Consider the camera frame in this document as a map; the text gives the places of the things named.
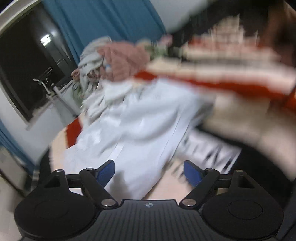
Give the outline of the white t-shirt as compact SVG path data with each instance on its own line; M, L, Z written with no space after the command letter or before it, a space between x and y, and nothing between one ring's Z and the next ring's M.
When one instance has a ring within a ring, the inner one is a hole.
M108 160L115 174L106 190L118 201L142 199L162 176L184 134L211 112L214 98L158 78L149 84L102 80L84 101L85 121L64 170L76 174Z

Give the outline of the striped fleece blanket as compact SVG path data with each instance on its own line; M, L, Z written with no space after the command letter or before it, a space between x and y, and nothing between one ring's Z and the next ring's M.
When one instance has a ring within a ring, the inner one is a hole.
M271 158L261 154L266 148L263 136L280 135L271 126L275 116L265 116L265 112L270 107L295 111L295 69L282 63L283 48L274 50L269 36L258 35L257 19L248 23L251 30L240 14L224 18L185 42L179 49L181 58L160 55L135 75L111 81L149 84L163 78L214 98L210 114L187 130L161 178L144 198L180 199L189 190L182 173L185 160L222 174L235 168L252 172L263 163L265 169L275 169L286 185L295 178L293 161L279 154ZM55 170L64 170L65 151L75 145L84 121L82 108L81 115L55 137L40 162L41 183Z

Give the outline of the pink fluffy blanket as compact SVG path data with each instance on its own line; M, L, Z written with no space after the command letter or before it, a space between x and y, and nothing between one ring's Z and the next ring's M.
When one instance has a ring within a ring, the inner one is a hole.
M151 57L143 46L129 42L112 42L99 49L107 61L102 76L110 81L121 81L135 75L144 69ZM75 69L71 77L78 81L78 71Z

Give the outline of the left blue curtain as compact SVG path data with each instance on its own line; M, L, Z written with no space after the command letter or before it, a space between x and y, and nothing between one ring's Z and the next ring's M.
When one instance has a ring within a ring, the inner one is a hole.
M1 146L4 146L10 153L17 156L25 165L25 169L29 174L33 174L35 165L32 160L27 156L19 144L15 141L13 136L7 130L3 122L0 124L1 129Z

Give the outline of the dark window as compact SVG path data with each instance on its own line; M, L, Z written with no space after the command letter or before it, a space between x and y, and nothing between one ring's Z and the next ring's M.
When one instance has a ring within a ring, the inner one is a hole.
M1 84L25 121L48 101L43 86L62 88L71 80L75 60L42 3L35 4L1 31Z

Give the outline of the right blue curtain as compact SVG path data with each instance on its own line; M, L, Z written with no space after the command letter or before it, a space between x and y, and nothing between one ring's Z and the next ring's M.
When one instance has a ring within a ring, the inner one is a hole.
M93 40L109 36L113 41L153 42L165 35L161 18L150 1L43 1L61 30L76 63Z

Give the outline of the garment steamer stand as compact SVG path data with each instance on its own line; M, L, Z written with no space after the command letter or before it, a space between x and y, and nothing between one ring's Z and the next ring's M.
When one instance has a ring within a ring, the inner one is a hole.
M74 109L62 98L60 90L53 84L51 81L49 84L45 84L42 80L33 78L34 82L37 82L39 85L43 86L46 92L46 98L55 106L55 101L58 100L60 103L71 113L73 118L77 118L78 114Z

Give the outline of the blue curtain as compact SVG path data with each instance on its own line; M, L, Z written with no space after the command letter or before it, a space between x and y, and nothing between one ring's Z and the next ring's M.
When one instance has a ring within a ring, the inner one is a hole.
M113 41L153 42L165 35L161 18L150 1L43 1L61 30L76 63L93 40L109 36Z
M17 156L25 165L25 169L29 174L33 174L35 165L32 160L27 156L19 144L15 141L13 136L7 130L3 122L0 124L1 129L1 146L4 146L10 153Z

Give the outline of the grey white hoodie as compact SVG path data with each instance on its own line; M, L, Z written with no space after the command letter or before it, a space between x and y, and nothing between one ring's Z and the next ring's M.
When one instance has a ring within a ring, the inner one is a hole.
M80 86L80 97L82 108L89 118L96 119L106 109L103 102L104 91L100 80L103 70L108 66L107 61L99 49L112 43L109 36L104 36L91 41L82 51L78 63L78 83Z

